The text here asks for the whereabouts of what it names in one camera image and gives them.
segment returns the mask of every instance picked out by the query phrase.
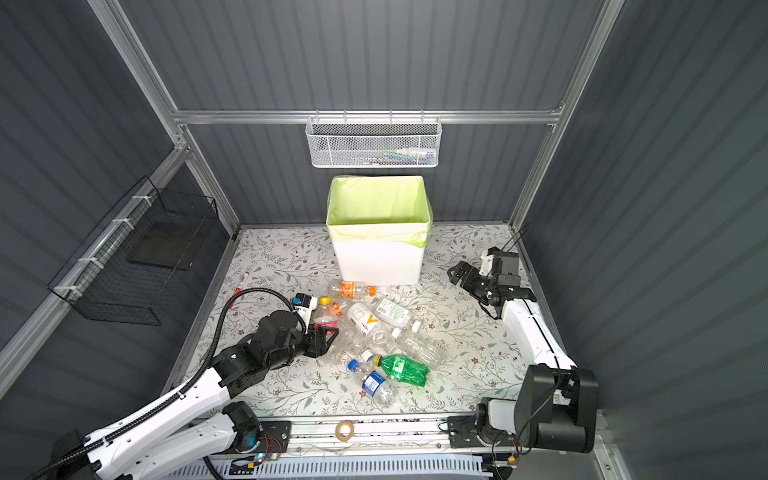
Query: green bottle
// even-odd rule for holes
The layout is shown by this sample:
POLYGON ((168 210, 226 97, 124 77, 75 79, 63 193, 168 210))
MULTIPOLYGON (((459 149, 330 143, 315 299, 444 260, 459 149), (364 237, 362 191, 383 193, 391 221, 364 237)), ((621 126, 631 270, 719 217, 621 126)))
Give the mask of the green bottle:
POLYGON ((410 383, 415 386, 424 386, 427 383, 429 368, 407 356, 374 355, 373 365, 381 367, 390 379, 398 382, 410 383))

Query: wire basket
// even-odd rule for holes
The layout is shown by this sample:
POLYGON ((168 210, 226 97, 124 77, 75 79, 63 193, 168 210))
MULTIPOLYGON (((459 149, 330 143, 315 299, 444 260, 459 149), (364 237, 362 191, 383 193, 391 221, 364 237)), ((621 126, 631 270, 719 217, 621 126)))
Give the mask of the wire basket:
POLYGON ((48 289, 86 319, 159 326, 217 221, 214 199, 153 189, 112 220, 118 228, 92 256, 73 254, 68 264, 84 267, 71 285, 60 283, 62 267, 48 289))
POLYGON ((306 140, 319 168, 437 167, 442 124, 324 123, 309 118, 306 140))

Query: orange bottle label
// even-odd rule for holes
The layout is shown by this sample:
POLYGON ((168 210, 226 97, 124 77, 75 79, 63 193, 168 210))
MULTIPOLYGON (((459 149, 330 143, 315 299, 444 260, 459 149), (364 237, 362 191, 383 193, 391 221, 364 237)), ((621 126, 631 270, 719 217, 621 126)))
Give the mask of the orange bottle label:
POLYGON ((347 295, 349 298, 355 298, 355 283, 349 282, 341 284, 341 294, 347 295))

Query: trash can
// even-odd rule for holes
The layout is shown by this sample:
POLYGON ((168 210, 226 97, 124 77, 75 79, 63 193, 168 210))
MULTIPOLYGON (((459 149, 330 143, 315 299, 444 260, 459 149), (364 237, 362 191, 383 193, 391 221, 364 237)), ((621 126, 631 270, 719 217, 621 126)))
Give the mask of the trash can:
POLYGON ((326 225, 345 281, 419 282, 432 232, 423 177, 334 177, 326 225))

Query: aluminum frame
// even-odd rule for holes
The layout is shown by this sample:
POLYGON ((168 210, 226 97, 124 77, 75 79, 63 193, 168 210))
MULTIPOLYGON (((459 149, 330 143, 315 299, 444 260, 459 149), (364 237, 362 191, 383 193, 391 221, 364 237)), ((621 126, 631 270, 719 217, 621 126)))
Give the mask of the aluminum frame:
POLYGON ((200 185, 203 194, 216 199, 219 219, 224 228, 230 235, 237 232, 240 227, 240 220, 237 218, 232 204, 216 180, 192 133, 182 128, 174 120, 173 112, 177 109, 176 103, 157 73, 149 54, 144 50, 144 46, 131 26, 131 22, 128 21, 120 2, 118 0, 88 0, 88 4, 109 35, 128 70, 131 71, 136 83, 139 84, 139 88, 144 92, 144 96, 147 97, 147 101, 149 101, 168 136, 174 143, 184 140, 190 145, 194 156, 187 162, 187 167, 200 185))
MULTIPOLYGON (((148 195, 154 187, 165 187, 189 156, 190 151, 187 148, 187 144, 181 141, 165 157, 165 160, 153 172, 149 180, 139 187, 134 196, 128 200, 115 218, 127 217, 140 202, 144 201, 138 198, 139 196, 148 195)), ((92 257, 94 252, 101 249, 110 235, 118 228, 118 222, 110 222, 104 231, 101 232, 101 235, 85 251, 83 257, 92 257)), ((77 262, 59 284, 71 285, 80 276, 84 268, 85 262, 77 262)), ((22 374, 26 366, 29 365, 35 354, 45 344, 45 341, 48 340, 70 310, 69 303, 54 293, 49 293, 24 325, 3 347, 3 350, 0 351, 0 399, 11 388, 13 382, 22 374)))
POLYGON ((200 339, 200 335, 203 334, 206 323, 208 323, 208 316, 211 310, 214 309, 216 297, 219 294, 219 290, 221 290, 221 285, 224 283, 224 278, 227 276, 227 271, 230 268, 235 252, 237 252, 237 247, 240 245, 240 238, 242 237, 238 236, 236 240, 229 240, 227 242, 227 247, 224 249, 221 260, 219 260, 214 277, 210 280, 210 285, 208 285, 208 290, 205 292, 203 302, 200 304, 200 308, 197 309, 197 315, 194 317, 192 326, 187 333, 187 338, 184 340, 181 350, 179 350, 173 368, 170 369, 161 395, 165 395, 172 389, 175 389, 184 380, 184 374, 189 368, 197 341, 200 339))
POLYGON ((600 9, 600 14, 595 20, 594 27, 589 35, 584 50, 581 52, 574 74, 565 90, 562 101, 562 112, 559 122, 552 128, 551 133, 545 138, 545 142, 539 151, 538 156, 531 168, 531 173, 525 181, 523 190, 520 193, 518 202, 512 215, 509 217, 509 223, 513 231, 520 230, 528 210, 531 208, 533 199, 536 196, 544 175, 547 173, 549 164, 552 162, 554 154, 558 150, 560 141, 563 138, 565 130, 571 123, 573 114, 578 106, 584 89, 587 87, 594 66, 598 62, 600 53, 603 51, 605 42, 613 30, 616 19, 619 16, 621 8, 624 6, 624 0, 604 0, 600 9))
POLYGON ((559 110, 498 111, 320 111, 320 110, 177 110, 173 119, 179 124, 294 124, 304 125, 308 118, 328 123, 434 123, 443 124, 557 124, 559 110))

